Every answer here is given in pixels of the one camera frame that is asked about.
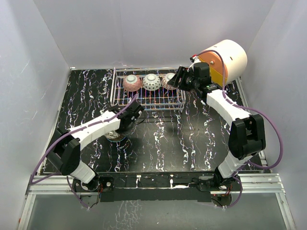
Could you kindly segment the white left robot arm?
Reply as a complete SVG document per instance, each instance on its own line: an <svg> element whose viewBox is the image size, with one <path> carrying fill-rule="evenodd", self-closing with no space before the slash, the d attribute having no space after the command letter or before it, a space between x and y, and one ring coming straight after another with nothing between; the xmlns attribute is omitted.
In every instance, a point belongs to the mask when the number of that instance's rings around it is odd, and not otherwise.
<svg viewBox="0 0 307 230"><path fill-rule="evenodd" d="M60 172L82 182L88 191L99 186L98 174L81 160L81 151L100 137L122 141L144 111L137 101L125 107L113 106L100 116L68 130L56 129L47 149L47 159Z"/></svg>

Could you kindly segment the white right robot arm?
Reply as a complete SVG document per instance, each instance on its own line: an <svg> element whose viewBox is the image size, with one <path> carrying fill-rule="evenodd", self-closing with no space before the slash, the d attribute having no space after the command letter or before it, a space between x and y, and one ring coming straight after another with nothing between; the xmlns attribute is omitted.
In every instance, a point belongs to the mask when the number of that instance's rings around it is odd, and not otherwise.
<svg viewBox="0 0 307 230"><path fill-rule="evenodd" d="M225 190L231 179L248 160L266 146L264 121L260 115L251 115L238 108L228 97L223 96L221 86L210 77L209 65L205 62L192 67L179 67L167 84L183 91L194 90L198 97L212 107L230 126L229 152L215 169L214 186Z"/></svg>

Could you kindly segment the white wire dish rack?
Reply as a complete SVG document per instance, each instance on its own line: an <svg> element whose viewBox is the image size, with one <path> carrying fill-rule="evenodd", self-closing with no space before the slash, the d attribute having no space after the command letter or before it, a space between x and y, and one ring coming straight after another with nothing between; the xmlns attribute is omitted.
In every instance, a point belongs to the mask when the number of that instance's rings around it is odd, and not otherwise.
<svg viewBox="0 0 307 230"><path fill-rule="evenodd" d="M137 94L137 101L147 111L182 111L185 107L186 96L181 90L167 90L161 86L158 90L153 92L144 88L140 88L135 92L128 92L123 87L125 77L130 74L136 75L141 80L148 74L155 74L162 79L166 74L175 73L176 71L176 68L114 69L110 93L111 106L126 106L132 97Z"/></svg>

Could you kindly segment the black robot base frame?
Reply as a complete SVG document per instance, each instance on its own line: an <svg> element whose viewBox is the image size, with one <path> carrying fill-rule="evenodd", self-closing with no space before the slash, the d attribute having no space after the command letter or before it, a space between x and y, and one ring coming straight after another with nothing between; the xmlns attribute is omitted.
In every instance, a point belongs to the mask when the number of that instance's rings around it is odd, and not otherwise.
<svg viewBox="0 0 307 230"><path fill-rule="evenodd" d="M72 188L81 195L96 195L99 202L125 200L210 202L212 195L240 190L233 179L220 179L215 172L102 172L90 186L74 179Z"/></svg>

